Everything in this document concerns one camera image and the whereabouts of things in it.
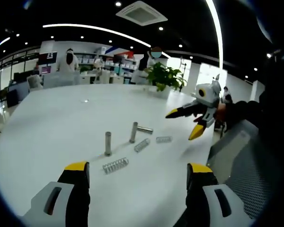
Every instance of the white lab coat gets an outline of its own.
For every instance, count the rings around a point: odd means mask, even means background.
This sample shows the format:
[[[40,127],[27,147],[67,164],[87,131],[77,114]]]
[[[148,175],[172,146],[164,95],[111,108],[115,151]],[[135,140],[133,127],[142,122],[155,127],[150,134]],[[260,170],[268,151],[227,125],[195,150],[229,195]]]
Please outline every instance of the white lab coat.
[[[71,64],[67,64],[66,62],[67,53],[72,53],[73,55]],[[78,58],[73,54],[73,51],[67,51],[66,54],[60,59],[57,67],[57,69],[60,72],[74,72],[78,68],[79,68],[79,61]]]
[[[153,66],[154,64],[156,64],[155,60],[149,58],[147,61],[147,67]],[[148,73],[146,73],[145,71],[136,70],[135,72],[133,72],[131,82],[136,84],[148,84],[148,81],[146,79],[147,76]]]

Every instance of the metal spring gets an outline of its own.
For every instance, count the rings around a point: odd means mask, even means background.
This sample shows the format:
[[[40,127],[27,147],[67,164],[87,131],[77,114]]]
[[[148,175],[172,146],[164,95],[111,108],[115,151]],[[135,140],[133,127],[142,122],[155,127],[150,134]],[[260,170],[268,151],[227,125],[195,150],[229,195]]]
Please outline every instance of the metal spring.
[[[107,163],[105,165],[103,165],[103,169],[104,169],[104,172],[106,174],[110,174],[114,171],[117,171],[125,166],[127,166],[129,163],[128,159],[127,158],[121,158],[121,159],[118,159],[114,162],[111,162],[111,163]]]
[[[140,152],[144,148],[146,148],[150,144],[151,140],[150,139],[145,139],[142,142],[140,142],[138,145],[134,146],[134,151],[135,152]]]
[[[157,143],[169,143],[172,141],[171,136],[160,136],[156,138]]]

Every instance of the white table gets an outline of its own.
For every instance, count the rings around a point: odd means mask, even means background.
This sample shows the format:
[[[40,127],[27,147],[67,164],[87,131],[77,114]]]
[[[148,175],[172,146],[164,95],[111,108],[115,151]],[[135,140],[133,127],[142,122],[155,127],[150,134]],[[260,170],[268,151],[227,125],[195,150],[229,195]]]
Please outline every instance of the white table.
[[[0,137],[0,191],[17,215],[70,163],[90,162],[89,226],[169,227],[186,208],[186,166],[206,164],[213,127],[194,141],[194,117],[165,115],[194,98],[171,92],[168,100],[135,85],[79,85],[32,92],[14,111]],[[137,132],[132,124],[154,129]],[[111,157],[104,157],[105,132],[112,132]],[[173,136],[157,144],[157,136]],[[145,138],[140,153],[133,147]],[[129,165],[105,175],[102,165],[127,157]]]

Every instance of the person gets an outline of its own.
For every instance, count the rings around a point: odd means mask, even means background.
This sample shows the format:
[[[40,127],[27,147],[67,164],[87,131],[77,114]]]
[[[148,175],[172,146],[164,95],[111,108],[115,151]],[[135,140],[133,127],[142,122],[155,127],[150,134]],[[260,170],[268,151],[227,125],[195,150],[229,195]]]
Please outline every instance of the person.
[[[138,84],[138,85],[148,84],[149,82],[146,79],[148,76],[148,73],[145,71],[145,69],[150,66],[153,66],[155,63],[156,63],[155,59],[150,55],[150,52],[147,51],[147,56],[144,55],[144,58],[140,60],[138,69],[133,72],[131,83]]]
[[[78,58],[74,55],[73,50],[67,50],[66,55],[63,56],[58,63],[58,71],[60,72],[74,72],[79,68]]]
[[[228,87],[224,87],[224,93],[222,97],[222,103],[232,103],[231,93],[228,90]]]

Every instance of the black ceiling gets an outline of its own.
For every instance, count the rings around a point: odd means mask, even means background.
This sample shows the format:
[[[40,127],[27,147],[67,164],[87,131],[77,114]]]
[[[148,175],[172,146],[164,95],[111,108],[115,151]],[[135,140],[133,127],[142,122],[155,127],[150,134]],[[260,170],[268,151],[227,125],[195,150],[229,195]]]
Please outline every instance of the black ceiling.
[[[29,5],[28,9],[24,9],[26,2],[30,2],[26,4]],[[121,0],[121,2],[123,8],[135,1]],[[14,51],[40,45],[52,35],[55,40],[103,44],[109,44],[108,40],[113,40],[112,44],[121,48],[129,49],[129,46],[134,46],[134,52],[147,49],[130,39],[94,29],[42,28],[42,25],[56,23],[108,28],[138,38],[153,47],[159,46],[163,51],[184,51],[219,58],[214,23],[205,0],[144,0],[144,2],[162,13],[168,21],[139,26],[115,15],[121,8],[115,6],[114,0],[14,0],[8,4],[0,1],[0,42],[11,37],[0,46],[0,59]],[[256,17],[239,1],[214,0],[214,3],[222,29],[224,61],[235,65],[235,67],[228,65],[224,67],[242,79],[248,74],[250,80],[254,81],[261,72],[266,53],[272,51],[270,42],[258,27]],[[164,27],[164,31],[159,31],[159,26]],[[218,64],[216,61],[201,57],[194,57],[193,61]]]

